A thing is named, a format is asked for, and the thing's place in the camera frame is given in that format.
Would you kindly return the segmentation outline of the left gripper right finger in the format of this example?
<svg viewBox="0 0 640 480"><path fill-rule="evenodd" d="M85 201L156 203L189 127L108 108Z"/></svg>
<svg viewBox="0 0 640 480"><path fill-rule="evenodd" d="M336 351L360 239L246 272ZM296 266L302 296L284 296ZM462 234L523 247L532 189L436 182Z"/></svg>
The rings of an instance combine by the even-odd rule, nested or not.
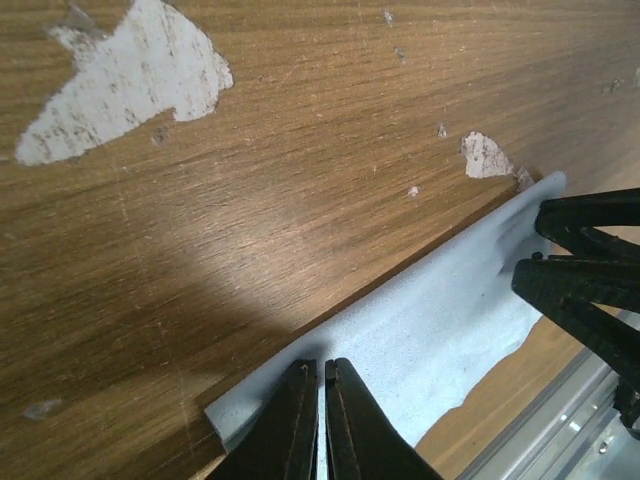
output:
<svg viewBox="0 0 640 480"><path fill-rule="evenodd" d="M439 479L393 427L352 363L325 363L325 425L330 479Z"/></svg>

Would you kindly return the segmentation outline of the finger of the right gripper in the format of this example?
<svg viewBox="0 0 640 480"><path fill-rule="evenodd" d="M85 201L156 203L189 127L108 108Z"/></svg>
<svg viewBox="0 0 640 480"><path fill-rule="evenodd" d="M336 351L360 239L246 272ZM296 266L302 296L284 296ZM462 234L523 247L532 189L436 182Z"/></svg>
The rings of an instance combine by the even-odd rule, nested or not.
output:
<svg viewBox="0 0 640 480"><path fill-rule="evenodd" d="M513 292L605 361L639 383L639 331L607 313L639 311L639 263L571 255L518 261Z"/></svg>
<svg viewBox="0 0 640 480"><path fill-rule="evenodd" d="M639 246L598 227L639 226L639 189L545 200L535 230L574 255L638 260Z"/></svg>

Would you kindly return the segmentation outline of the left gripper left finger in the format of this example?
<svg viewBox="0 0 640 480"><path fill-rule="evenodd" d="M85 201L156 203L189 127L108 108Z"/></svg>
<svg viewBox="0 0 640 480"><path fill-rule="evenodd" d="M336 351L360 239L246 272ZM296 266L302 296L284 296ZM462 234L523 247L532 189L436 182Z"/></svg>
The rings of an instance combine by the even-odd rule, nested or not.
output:
<svg viewBox="0 0 640 480"><path fill-rule="evenodd" d="M240 444L210 479L317 477L318 375L315 360L296 360Z"/></svg>

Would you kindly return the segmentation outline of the blue cleaning cloth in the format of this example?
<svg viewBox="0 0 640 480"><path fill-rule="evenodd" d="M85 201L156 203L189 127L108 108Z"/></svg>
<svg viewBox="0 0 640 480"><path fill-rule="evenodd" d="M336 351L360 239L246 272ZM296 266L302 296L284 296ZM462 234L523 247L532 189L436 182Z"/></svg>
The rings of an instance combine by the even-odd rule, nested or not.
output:
<svg viewBox="0 0 640 480"><path fill-rule="evenodd" d="M348 359L410 444L517 350L539 313L512 292L516 263L547 253L534 222L553 173L291 343L206 408L233 448L294 360Z"/></svg>

